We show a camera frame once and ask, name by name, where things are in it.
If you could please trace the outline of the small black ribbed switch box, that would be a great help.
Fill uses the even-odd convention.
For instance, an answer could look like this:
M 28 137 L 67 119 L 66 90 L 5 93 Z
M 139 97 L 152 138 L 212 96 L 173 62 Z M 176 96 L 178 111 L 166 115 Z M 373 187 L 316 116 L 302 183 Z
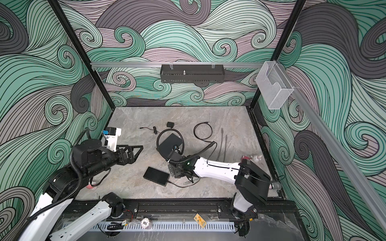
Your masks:
M 148 167 L 145 174 L 143 175 L 143 178 L 156 184 L 166 186 L 169 181 L 170 174 L 152 167 Z

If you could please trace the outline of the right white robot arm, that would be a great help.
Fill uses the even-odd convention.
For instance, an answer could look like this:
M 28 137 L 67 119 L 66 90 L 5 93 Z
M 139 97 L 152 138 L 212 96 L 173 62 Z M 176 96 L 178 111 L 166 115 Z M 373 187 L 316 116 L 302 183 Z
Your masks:
M 232 199 L 234 213 L 245 214 L 253 206 L 267 204 L 271 178 L 251 159 L 225 163 L 191 157 L 186 161 L 168 161 L 168 168 L 175 178 L 212 178 L 233 184 L 237 189 Z

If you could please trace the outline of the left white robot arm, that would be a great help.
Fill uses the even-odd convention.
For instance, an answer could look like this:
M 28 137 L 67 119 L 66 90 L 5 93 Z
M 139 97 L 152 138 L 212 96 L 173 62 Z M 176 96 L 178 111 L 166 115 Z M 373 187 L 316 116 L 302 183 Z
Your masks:
M 115 165 L 135 163 L 142 150 L 142 145 L 113 143 L 104 147 L 98 139 L 87 139 L 73 146 L 70 163 L 49 177 L 32 215 L 19 229 L 15 240 L 76 241 L 103 219 L 119 219 L 124 213 L 125 204 L 122 198 L 111 192 L 67 228 L 52 231 L 79 191 L 92 184 L 94 176 L 102 172 L 110 173 Z

